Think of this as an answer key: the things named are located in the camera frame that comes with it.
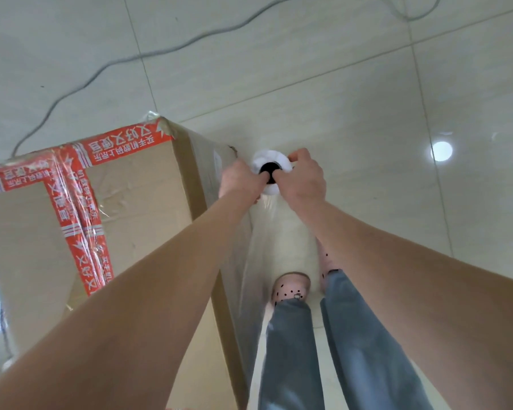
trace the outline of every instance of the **blue jeans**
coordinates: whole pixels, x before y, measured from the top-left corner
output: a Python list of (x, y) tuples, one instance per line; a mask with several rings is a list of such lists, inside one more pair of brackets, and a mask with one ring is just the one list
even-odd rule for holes
[[(410, 360), (342, 270), (328, 274), (321, 313), (350, 410), (432, 410)], [(267, 328), (260, 410), (324, 410), (311, 311), (279, 303)]]

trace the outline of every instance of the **foot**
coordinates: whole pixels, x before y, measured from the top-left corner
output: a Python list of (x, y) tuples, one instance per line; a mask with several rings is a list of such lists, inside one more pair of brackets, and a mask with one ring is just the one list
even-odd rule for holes
[(317, 252), (319, 255), (319, 282), (321, 291), (326, 293), (327, 276), (331, 270), (341, 269), (340, 265), (333, 261), (332, 257), (325, 250), (320, 241), (317, 240)]
[(290, 272), (278, 278), (273, 284), (272, 304), (276, 306), (286, 299), (304, 302), (308, 297), (311, 281), (300, 272)]

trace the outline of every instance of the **cardboard box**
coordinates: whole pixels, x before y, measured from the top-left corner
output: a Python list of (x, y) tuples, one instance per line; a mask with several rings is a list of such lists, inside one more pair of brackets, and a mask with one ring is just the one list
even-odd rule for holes
[[(157, 118), (0, 165), (0, 300), (14, 354), (202, 214), (234, 159)], [(246, 406), (263, 313), (242, 293), (250, 237), (246, 216), (169, 407)]]

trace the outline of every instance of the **hand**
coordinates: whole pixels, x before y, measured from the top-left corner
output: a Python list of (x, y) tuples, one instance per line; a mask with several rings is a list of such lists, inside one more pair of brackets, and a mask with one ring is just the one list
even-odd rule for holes
[(255, 202), (264, 191), (269, 174), (263, 172), (254, 174), (242, 159), (237, 159), (232, 165), (222, 172), (219, 198), (232, 191), (240, 191), (247, 194)]
[(306, 148), (301, 148), (289, 155), (291, 162), (297, 161), (295, 168), (286, 173), (276, 169), (273, 179), (279, 186), (279, 191), (294, 211), (301, 203), (309, 200), (324, 200), (326, 194), (326, 181), (323, 170), (312, 159)]

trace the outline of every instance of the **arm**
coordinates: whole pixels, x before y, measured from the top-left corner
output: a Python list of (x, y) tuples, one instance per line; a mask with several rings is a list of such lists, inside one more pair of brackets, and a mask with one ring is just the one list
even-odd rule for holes
[(309, 152), (291, 157), (281, 194), (452, 410), (513, 409), (513, 280), (343, 213)]
[(226, 169), (221, 198), (209, 210), (0, 377), (0, 410), (164, 409), (236, 226), (268, 178), (242, 161)]

